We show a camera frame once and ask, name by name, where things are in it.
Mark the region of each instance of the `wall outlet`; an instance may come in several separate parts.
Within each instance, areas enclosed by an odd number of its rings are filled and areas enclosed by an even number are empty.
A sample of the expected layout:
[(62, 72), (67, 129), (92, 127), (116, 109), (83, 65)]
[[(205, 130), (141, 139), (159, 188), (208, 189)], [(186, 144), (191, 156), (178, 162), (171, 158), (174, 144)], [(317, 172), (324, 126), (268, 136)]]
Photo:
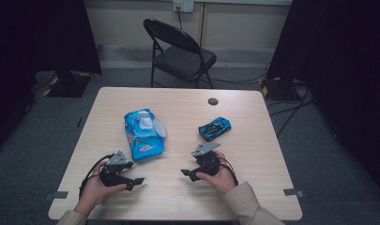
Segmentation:
[(193, 0), (173, 1), (173, 11), (177, 11), (177, 8), (180, 8), (180, 12), (193, 12)]
[(184, 3), (183, 1), (173, 1), (173, 11), (178, 11), (177, 9), (180, 8), (181, 12), (184, 12)]

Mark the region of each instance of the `black folding chair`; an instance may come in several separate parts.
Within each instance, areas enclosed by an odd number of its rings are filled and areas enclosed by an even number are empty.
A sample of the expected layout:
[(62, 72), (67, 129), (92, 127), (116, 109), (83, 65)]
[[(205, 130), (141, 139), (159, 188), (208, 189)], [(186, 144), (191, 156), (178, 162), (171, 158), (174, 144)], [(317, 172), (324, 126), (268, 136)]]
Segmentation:
[[(151, 87), (154, 86), (154, 83), (163, 87), (154, 81), (155, 68), (158, 68), (187, 83), (196, 83), (195, 87), (198, 87), (199, 81), (203, 81), (214, 88), (208, 70), (216, 63), (216, 54), (200, 48), (198, 43), (186, 32), (164, 22), (145, 19), (144, 28), (154, 41)], [(171, 46), (164, 51), (157, 39)], [(204, 74), (207, 81), (201, 79)]]

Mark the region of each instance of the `wooden table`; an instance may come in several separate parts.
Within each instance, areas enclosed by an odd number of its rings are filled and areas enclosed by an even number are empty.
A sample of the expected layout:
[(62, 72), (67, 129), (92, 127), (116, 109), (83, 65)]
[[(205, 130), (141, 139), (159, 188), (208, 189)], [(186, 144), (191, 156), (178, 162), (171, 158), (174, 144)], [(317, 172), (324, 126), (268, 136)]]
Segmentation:
[[(216, 98), (218, 105), (208, 104)], [(280, 219), (297, 220), (302, 212), (293, 188), (263, 97), (256, 91), (104, 87), (99, 90), (84, 125), (59, 191), (66, 199), (54, 199), (51, 219), (72, 210), (79, 186), (94, 163), (122, 150), (131, 154), (124, 129), (124, 115), (148, 108), (166, 127), (164, 152), (135, 162), (123, 174), (145, 177), (132, 192), (111, 196), (89, 218), (122, 220), (235, 220), (220, 194), (205, 181), (191, 182), (181, 169), (198, 167), (190, 154), (204, 142), (198, 127), (218, 116), (230, 120), (232, 129), (214, 142), (231, 162), (238, 182), (248, 181), (260, 204)]]

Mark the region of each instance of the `sleeve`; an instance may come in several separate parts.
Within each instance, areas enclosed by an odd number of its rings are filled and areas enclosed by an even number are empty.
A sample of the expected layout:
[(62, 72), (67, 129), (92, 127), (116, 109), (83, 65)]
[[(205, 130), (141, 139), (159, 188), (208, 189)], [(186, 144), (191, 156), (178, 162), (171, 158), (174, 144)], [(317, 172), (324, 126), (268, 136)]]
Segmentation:
[(69, 210), (58, 220), (57, 225), (84, 225), (86, 221), (87, 217), (84, 215)]
[(241, 225), (282, 225), (268, 210), (261, 207), (248, 182), (244, 182), (224, 195), (224, 200), (238, 217)]

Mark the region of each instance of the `black controller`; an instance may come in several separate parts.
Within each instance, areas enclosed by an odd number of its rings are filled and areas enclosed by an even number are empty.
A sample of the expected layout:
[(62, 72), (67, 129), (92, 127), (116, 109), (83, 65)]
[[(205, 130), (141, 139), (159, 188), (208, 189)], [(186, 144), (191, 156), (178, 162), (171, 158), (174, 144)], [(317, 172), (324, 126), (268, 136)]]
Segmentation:
[(220, 159), (212, 150), (220, 146), (217, 142), (199, 143), (197, 149), (192, 152), (192, 156), (196, 158), (196, 163), (200, 166), (192, 171), (181, 170), (181, 172), (190, 177), (192, 182), (200, 180), (197, 172), (207, 173), (209, 175), (216, 175), (220, 168)]
[(122, 151), (118, 151), (102, 168), (99, 173), (99, 179), (104, 186), (111, 187), (126, 184), (126, 190), (131, 191), (134, 186), (141, 185), (144, 181), (144, 178), (132, 180), (120, 174), (124, 169), (130, 169), (132, 165), (133, 162), (128, 161)]

